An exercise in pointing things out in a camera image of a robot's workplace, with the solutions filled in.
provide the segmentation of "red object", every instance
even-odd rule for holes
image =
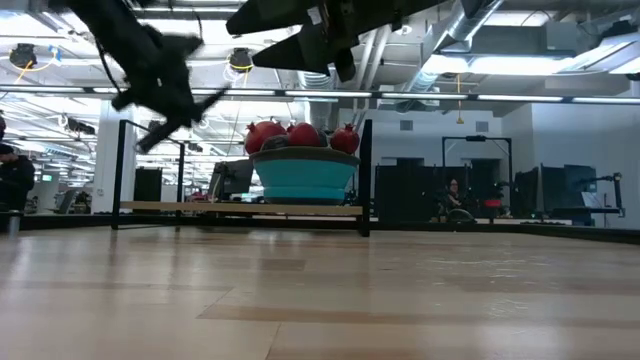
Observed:
[[[336,130],[331,137],[331,148],[352,155],[360,146],[360,135],[353,131],[353,125],[347,124]]]
[[[291,129],[289,133],[289,145],[291,146],[320,146],[318,131],[311,124],[300,123]]]
[[[271,121],[262,121],[258,124],[251,123],[247,126],[247,129],[249,129],[249,133],[244,140],[244,149],[247,150],[247,154],[260,151],[262,144],[268,138],[287,134],[287,131],[279,123],[276,124]]]
[[[484,206],[488,207],[488,208],[499,208],[502,206],[502,200],[497,199],[497,200],[485,200],[484,201]]]

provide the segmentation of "bowl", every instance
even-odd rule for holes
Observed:
[[[340,205],[360,159],[329,148],[292,146],[252,154],[271,204]]]

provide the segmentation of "ceiling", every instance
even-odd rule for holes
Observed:
[[[225,8],[233,9],[243,1],[182,1],[176,6],[194,6],[198,9]],[[411,28],[408,34],[392,33],[382,52],[383,64],[378,67],[372,86],[400,86],[410,80],[421,68],[421,45],[428,24],[436,24],[445,19],[451,12],[452,1],[442,2],[440,6],[431,8],[412,16],[407,25]],[[486,26],[540,27],[546,22],[585,22],[629,11],[638,7],[637,0],[506,0],[499,11],[494,13]],[[275,42],[293,34],[295,29],[281,29],[258,34],[244,35],[234,38],[227,34],[225,18],[229,12],[218,13],[200,11],[202,35],[205,46],[190,59],[192,68],[191,83],[193,87],[219,87],[232,81],[235,87],[246,88],[298,88],[298,73],[286,70],[254,68],[247,76],[228,72],[227,57],[234,48],[248,48],[258,52]],[[164,11],[146,11],[139,14],[141,21],[151,24],[161,32],[199,33],[198,22],[191,12],[171,13]],[[36,45],[38,65],[33,72],[22,74],[8,61],[9,52],[17,43]],[[60,52],[60,61],[50,48]],[[365,46],[361,44],[353,49],[356,65],[362,66]],[[124,74],[112,61],[108,65],[114,77],[121,81]],[[628,89],[628,81],[623,75],[570,74],[562,77],[554,76],[508,76],[492,74],[460,74],[459,77],[440,76],[435,86],[441,92],[474,92],[496,94],[571,94],[584,95],[616,95]],[[0,84],[23,85],[74,85],[74,86],[111,86],[105,70],[100,62],[99,54],[92,43],[86,26],[73,14],[52,14],[49,12],[27,13],[20,11],[0,11]],[[353,89],[353,81],[338,83],[337,88]],[[30,94],[0,94],[0,109],[5,111],[9,134],[7,137],[34,137],[42,140],[32,145],[21,144],[25,151],[41,153],[42,148],[64,158],[64,152],[77,152],[88,156],[88,161],[95,157],[95,137],[84,136],[82,141],[71,142],[76,134],[68,133],[60,126],[61,115],[76,118],[88,125],[98,128],[100,102],[95,98],[44,97]],[[469,106],[474,110],[493,111],[502,114],[513,109],[513,105],[496,103],[474,103]],[[202,178],[208,179],[213,163],[224,156],[241,156],[241,145],[233,142],[241,141],[246,125],[260,119],[274,119],[288,123],[305,118],[304,102],[257,101],[222,101],[206,114],[206,121],[201,126],[187,131],[181,130],[174,138],[191,139],[194,142],[203,140],[203,153],[192,153],[192,156],[209,156],[202,158],[201,164],[192,162],[189,166],[201,169]],[[455,102],[441,103],[438,110],[447,112],[457,108]],[[161,118],[146,109],[136,109],[136,121],[148,125],[149,121]],[[177,148],[163,144],[154,150],[155,158],[150,163],[163,164],[162,154],[174,156]]]

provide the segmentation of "light wood floor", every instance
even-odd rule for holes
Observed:
[[[638,360],[640,248],[512,234],[0,239],[0,359]]]

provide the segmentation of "robotic arm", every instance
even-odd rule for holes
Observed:
[[[216,103],[226,88],[196,103],[189,85],[186,58],[203,45],[195,36],[165,35],[136,20],[127,0],[50,0],[54,10],[69,9],[93,33],[101,54],[107,53],[122,67],[130,87],[111,101],[116,110],[130,104],[145,106],[164,115],[167,122],[138,143],[147,153],[181,126],[191,127]],[[137,0],[147,6],[154,0]]]

